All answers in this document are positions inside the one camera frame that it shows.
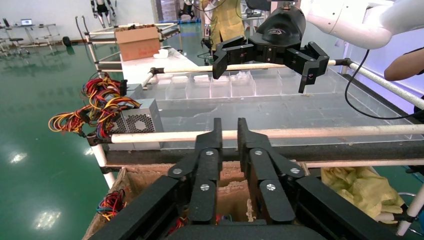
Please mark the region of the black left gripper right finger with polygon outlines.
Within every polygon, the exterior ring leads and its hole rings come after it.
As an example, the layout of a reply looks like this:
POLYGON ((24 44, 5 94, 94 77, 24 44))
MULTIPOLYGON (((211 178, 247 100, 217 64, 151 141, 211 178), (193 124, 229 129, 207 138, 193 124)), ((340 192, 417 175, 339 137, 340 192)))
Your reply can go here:
POLYGON ((237 148, 256 218, 291 224, 296 215, 286 192, 302 177, 301 167, 280 155, 267 135, 249 130, 244 117, 237 120, 237 148))

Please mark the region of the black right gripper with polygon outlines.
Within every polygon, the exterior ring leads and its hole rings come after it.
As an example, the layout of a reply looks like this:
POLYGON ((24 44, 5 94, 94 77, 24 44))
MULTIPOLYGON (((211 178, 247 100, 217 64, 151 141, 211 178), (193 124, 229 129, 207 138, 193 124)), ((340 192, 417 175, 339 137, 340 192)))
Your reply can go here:
POLYGON ((325 74, 329 56, 310 41, 301 47, 306 29, 306 18, 302 10, 291 5, 277 8, 257 28, 256 32, 245 39, 236 36, 215 46, 212 77, 219 79, 228 65, 256 61, 281 64, 301 75, 299 93, 307 85, 314 85, 316 78, 325 74))

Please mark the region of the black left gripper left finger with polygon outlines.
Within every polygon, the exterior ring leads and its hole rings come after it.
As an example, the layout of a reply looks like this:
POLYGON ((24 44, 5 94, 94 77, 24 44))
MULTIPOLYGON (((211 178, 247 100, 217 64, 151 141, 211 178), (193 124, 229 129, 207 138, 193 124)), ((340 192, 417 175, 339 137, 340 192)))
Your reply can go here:
POLYGON ((222 121, 213 119, 213 130, 195 139, 194 152, 177 162, 167 175, 178 180, 177 198, 188 205, 191 223, 215 223, 217 188, 223 161, 222 121))

